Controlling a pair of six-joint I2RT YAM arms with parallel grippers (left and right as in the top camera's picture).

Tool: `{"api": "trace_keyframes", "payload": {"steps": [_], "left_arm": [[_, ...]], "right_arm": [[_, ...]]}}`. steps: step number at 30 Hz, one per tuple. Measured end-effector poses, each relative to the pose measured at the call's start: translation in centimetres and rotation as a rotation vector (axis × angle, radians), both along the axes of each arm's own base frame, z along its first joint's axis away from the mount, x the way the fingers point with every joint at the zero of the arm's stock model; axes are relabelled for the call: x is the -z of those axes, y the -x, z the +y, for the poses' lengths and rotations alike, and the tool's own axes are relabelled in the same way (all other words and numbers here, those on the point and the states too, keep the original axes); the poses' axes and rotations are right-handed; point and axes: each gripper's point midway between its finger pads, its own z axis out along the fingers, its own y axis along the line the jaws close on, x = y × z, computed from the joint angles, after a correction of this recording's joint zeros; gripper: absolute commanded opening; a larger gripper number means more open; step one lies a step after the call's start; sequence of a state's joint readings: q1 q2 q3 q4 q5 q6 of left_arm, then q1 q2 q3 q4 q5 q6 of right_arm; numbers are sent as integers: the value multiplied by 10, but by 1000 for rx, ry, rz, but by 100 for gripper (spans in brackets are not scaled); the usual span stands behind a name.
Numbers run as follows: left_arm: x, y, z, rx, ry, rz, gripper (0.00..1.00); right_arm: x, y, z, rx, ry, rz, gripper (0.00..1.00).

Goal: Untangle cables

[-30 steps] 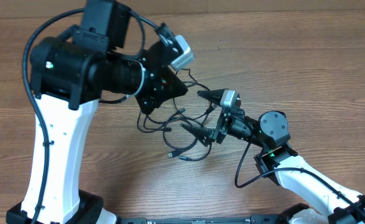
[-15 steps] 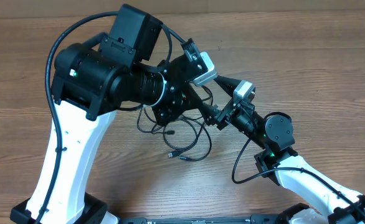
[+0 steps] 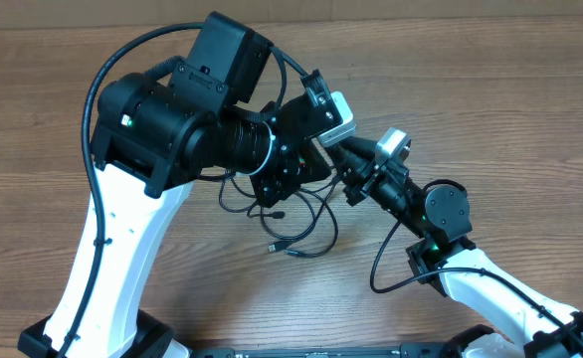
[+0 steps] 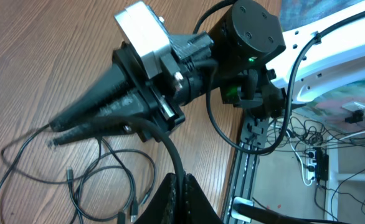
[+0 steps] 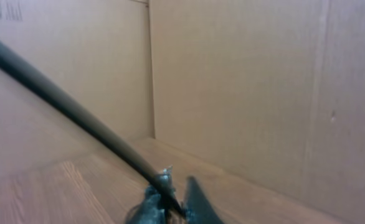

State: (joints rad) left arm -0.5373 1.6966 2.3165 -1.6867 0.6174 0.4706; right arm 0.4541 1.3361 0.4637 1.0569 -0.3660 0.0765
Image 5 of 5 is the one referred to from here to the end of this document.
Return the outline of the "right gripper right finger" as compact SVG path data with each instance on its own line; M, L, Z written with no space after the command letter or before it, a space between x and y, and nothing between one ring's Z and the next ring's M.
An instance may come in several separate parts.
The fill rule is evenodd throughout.
M187 178L183 208L187 224L224 224L193 176Z

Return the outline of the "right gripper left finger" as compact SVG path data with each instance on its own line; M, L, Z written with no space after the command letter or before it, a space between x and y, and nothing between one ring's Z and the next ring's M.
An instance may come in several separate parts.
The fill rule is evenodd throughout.
M169 187L169 193L175 198L176 189L172 179L173 167L163 169L157 176L162 184ZM171 219L170 208L163 202L161 194L152 186L148 185L142 202L134 206L126 215L126 224L166 224Z

